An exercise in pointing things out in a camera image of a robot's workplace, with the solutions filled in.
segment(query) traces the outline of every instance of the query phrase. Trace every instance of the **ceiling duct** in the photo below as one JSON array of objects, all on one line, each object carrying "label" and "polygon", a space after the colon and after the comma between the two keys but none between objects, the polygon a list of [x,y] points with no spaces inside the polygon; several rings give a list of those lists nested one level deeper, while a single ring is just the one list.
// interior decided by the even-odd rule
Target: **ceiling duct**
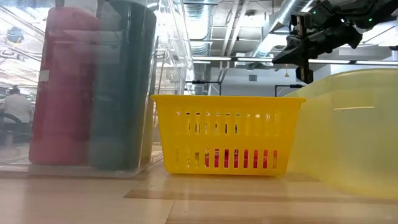
[{"label": "ceiling duct", "polygon": [[[188,35],[191,41],[192,55],[209,55],[211,25],[211,6],[204,4],[185,4],[185,18],[187,20]],[[193,79],[210,81],[209,64],[196,63],[193,65]],[[209,84],[193,85],[190,90],[194,95],[207,95]]]},{"label": "ceiling duct", "polygon": [[274,38],[269,37],[277,29],[283,26],[288,26],[292,14],[301,12],[303,9],[309,7],[313,0],[285,0],[283,1],[280,10],[266,19],[266,24],[262,28],[263,40],[257,49],[252,53],[252,57],[267,57],[268,53],[273,47],[278,45],[273,41]]}]

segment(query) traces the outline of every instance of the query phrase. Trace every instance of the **yellow plastic basket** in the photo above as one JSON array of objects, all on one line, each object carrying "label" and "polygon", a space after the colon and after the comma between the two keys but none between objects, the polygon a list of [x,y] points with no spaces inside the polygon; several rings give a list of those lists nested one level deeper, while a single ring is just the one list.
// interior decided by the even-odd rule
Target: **yellow plastic basket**
[{"label": "yellow plastic basket", "polygon": [[154,95],[165,168],[282,175],[304,98]]}]

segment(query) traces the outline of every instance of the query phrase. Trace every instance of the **dark green container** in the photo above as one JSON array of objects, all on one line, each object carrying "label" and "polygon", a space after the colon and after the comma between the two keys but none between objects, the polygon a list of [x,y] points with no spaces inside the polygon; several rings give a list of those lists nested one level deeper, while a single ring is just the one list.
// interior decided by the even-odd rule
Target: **dark green container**
[{"label": "dark green container", "polygon": [[144,144],[144,139],[150,140],[143,137],[143,130],[156,16],[127,1],[105,3],[99,16],[102,31],[89,163],[101,170],[132,170],[139,165],[141,147],[150,145]]}]

